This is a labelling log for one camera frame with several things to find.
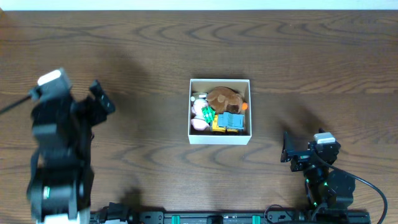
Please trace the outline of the yellow grey toy truck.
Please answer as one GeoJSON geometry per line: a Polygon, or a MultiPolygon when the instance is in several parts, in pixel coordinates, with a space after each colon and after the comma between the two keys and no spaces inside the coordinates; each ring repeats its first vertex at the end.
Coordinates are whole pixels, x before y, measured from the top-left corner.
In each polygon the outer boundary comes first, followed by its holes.
{"type": "Polygon", "coordinates": [[[216,114],[210,128],[212,132],[218,134],[238,134],[244,130],[244,115],[229,112],[216,114]]]}

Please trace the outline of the brown plush toy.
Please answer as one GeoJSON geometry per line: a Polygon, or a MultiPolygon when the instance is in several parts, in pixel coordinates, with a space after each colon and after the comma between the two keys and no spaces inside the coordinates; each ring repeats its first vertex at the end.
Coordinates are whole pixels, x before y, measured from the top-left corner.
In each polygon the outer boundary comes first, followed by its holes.
{"type": "Polygon", "coordinates": [[[206,96],[206,101],[215,110],[216,114],[224,112],[238,114],[248,109],[243,96],[234,90],[218,86],[206,96]]]}

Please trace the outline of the green round plastic disc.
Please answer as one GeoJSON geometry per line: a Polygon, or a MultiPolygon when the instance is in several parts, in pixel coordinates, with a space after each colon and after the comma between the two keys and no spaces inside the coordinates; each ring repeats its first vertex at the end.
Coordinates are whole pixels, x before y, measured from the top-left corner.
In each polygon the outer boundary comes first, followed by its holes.
{"type": "Polygon", "coordinates": [[[206,106],[206,107],[202,108],[201,110],[202,110],[203,117],[204,117],[205,121],[207,123],[212,123],[215,118],[216,111],[210,106],[206,106]]]}

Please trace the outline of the pink white duck toy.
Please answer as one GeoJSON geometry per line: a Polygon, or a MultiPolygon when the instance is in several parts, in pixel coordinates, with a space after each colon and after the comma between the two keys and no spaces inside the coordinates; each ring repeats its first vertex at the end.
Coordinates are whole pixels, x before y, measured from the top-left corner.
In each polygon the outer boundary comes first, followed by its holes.
{"type": "Polygon", "coordinates": [[[205,121],[205,117],[202,112],[202,109],[208,106],[206,97],[207,93],[205,92],[196,92],[190,97],[192,102],[191,111],[194,115],[194,117],[191,119],[191,125],[197,131],[204,131],[210,127],[210,125],[205,121]]]}

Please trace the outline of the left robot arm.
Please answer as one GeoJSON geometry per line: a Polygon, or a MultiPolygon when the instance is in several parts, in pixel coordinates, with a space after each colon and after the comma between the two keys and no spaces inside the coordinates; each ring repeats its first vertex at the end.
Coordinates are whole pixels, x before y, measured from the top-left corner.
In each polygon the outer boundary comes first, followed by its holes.
{"type": "Polygon", "coordinates": [[[94,172],[93,126],[106,121],[115,105],[98,80],[91,96],[76,101],[70,90],[41,91],[31,112],[38,148],[31,157],[27,198],[37,223],[88,223],[94,172]]]}

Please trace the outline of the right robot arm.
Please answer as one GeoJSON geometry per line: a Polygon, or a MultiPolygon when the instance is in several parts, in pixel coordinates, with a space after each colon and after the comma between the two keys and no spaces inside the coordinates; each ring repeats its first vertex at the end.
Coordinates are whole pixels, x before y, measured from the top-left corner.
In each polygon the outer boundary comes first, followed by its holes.
{"type": "Polygon", "coordinates": [[[298,151],[292,137],[284,132],[280,161],[290,162],[292,172],[303,173],[311,207],[308,219],[313,222],[350,222],[348,207],[353,203],[355,180],[342,171],[330,170],[340,147],[332,133],[321,129],[308,142],[307,150],[298,151]]]}

